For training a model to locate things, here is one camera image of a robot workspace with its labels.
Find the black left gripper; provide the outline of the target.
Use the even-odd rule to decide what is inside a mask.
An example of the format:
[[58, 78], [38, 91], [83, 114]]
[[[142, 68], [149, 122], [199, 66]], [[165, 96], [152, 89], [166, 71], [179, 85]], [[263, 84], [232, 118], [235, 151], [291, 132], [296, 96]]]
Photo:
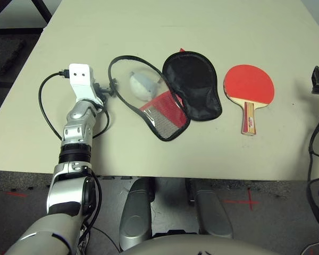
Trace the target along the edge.
[[113, 89], [116, 89], [116, 79], [110, 80], [111, 88], [102, 88], [99, 83], [94, 83], [94, 104], [96, 108], [103, 108], [105, 103], [107, 102], [107, 94], [111, 97], [115, 96], [115, 92]]

